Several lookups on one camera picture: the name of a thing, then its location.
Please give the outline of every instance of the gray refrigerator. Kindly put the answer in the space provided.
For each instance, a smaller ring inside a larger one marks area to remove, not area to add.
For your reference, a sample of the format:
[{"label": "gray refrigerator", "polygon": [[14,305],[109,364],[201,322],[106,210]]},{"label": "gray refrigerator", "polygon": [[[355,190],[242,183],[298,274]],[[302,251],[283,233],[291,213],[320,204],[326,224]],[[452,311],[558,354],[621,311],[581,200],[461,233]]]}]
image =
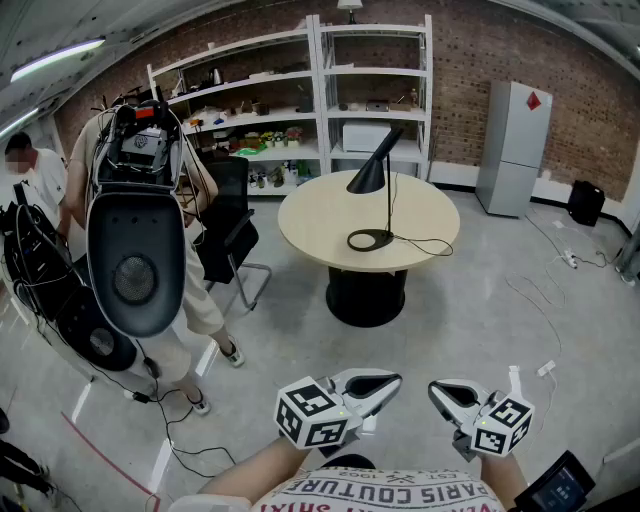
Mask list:
[{"label": "gray refrigerator", "polygon": [[476,195],[485,211],[522,217],[547,140],[553,97],[516,82],[491,84],[489,116]]}]

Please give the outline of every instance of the round table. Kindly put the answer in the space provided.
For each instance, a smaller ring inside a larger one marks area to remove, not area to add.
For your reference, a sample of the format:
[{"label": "round table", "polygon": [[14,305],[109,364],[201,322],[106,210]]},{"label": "round table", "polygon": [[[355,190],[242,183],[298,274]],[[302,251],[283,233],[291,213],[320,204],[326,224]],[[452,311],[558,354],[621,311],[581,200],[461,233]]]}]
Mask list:
[{"label": "round table", "polygon": [[[402,311],[407,270],[434,256],[399,239],[371,252],[347,245],[353,231],[384,229],[387,223],[386,187],[371,194],[347,192],[356,172],[335,172],[299,186],[282,202],[278,224],[293,247],[329,267],[326,298],[331,312],[349,325],[375,327]],[[417,178],[392,172],[392,200],[394,196],[394,235],[453,243],[460,216],[444,193]],[[438,241],[414,243],[434,254],[449,251]]]}]

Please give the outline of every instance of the wooden tabletop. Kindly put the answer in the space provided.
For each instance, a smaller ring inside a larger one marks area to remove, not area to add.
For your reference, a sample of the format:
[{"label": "wooden tabletop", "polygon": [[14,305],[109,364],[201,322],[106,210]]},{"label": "wooden tabletop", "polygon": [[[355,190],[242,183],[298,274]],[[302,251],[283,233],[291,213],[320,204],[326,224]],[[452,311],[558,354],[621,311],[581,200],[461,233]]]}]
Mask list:
[{"label": "wooden tabletop", "polygon": [[[386,188],[371,194],[347,192],[356,172],[327,174],[291,192],[278,212],[286,240],[313,260],[355,272],[405,270],[431,259],[433,256],[403,240],[395,239],[371,252],[354,251],[347,245],[353,231],[384,229],[387,223]],[[440,238],[452,244],[460,229],[460,216],[451,200],[429,183],[396,174],[391,173],[392,199],[397,185],[391,231],[404,238]],[[442,242],[415,243],[432,253],[449,252]]]}]

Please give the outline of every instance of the lamp cord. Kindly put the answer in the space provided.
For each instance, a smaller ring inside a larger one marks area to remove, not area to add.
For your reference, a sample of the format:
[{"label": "lamp cord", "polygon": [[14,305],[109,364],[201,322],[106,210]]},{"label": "lamp cord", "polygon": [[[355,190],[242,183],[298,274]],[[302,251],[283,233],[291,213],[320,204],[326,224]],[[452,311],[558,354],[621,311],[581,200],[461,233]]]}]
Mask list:
[{"label": "lamp cord", "polygon": [[[396,198],[398,197],[398,174],[399,173],[396,172],[396,177],[393,181],[393,188],[394,188],[393,201],[391,201],[391,207],[389,209],[389,219],[387,220],[387,226],[385,227],[385,231],[389,231],[389,228],[391,226],[391,216],[393,215],[393,207],[396,204]],[[441,238],[405,238],[403,236],[396,235],[395,233],[391,233],[391,236],[397,240],[402,240],[403,242],[409,242],[416,249],[419,249],[420,251],[422,251],[425,254],[428,254],[429,256],[447,257],[453,254],[453,247],[451,246],[451,244],[446,240],[442,240]],[[441,242],[449,248],[449,252],[446,254],[429,252],[426,249],[423,249],[422,247],[420,247],[416,242]]]}]

